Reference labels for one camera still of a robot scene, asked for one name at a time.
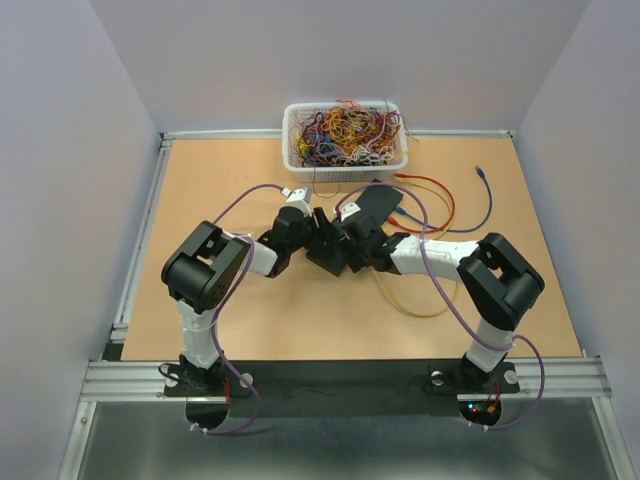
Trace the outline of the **black network switch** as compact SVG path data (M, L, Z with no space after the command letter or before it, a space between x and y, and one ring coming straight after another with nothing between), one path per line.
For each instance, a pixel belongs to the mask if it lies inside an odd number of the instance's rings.
M306 252L306 258L316 266L338 277L348 265L343 251L337 246L314 246Z
M375 187L380 180L374 179L355 200L361 211L373 217L377 226L382 226L395 208L401 203L404 195L393 187Z

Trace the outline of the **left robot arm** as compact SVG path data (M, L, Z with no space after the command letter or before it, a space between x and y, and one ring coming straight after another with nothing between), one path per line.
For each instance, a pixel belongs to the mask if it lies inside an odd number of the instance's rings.
M320 207L307 215L297 207L284 206L272 227L256 240L203 221L167 260L161 281L176 301L181 318L180 362L191 366L187 379L199 393L213 393L222 384L213 335L216 317L234 292L234 281L249 272L279 276L295 252L311 247L319 237L319 222L325 219Z

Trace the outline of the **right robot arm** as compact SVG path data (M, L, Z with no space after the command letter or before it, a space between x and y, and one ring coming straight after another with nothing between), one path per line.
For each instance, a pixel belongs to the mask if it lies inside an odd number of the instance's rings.
M386 234L372 216L358 212L334 220L342 250L355 269L393 275L425 275L440 288L441 278L462 284L479 314L473 330L459 321L473 341L463 356L460 378L482 390L512 345L515 330L545 289L537 270L502 235L479 241L436 241L415 234Z

